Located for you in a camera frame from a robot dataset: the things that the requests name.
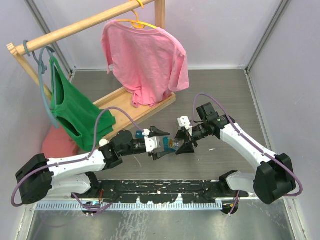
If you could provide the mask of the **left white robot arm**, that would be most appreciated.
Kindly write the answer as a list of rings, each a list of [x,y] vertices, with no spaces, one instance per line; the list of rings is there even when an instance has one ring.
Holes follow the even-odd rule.
[[[123,163],[123,156],[147,153],[157,160],[167,154],[158,151],[161,148],[160,138],[166,136],[169,136],[168,132],[155,126],[139,131],[137,139],[130,131],[121,130],[110,142],[90,153],[64,158],[36,154],[15,174],[17,187],[11,198],[14,200],[19,193],[22,205],[36,203],[54,193],[71,192],[95,198],[100,193],[100,185],[88,176],[78,182],[75,176],[113,169]]]

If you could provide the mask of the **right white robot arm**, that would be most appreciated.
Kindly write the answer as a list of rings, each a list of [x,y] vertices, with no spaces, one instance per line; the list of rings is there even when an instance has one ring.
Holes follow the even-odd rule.
[[[230,145],[253,168],[254,173],[241,173],[237,170],[220,176],[219,191],[231,197],[236,191],[255,194],[263,203],[270,205],[296,189],[296,179],[291,158],[276,154],[263,147],[250,137],[230,116],[219,115],[209,102],[196,109],[201,121],[192,126],[187,116],[177,119],[176,140],[183,144],[176,155],[194,153],[198,141],[209,136]]]

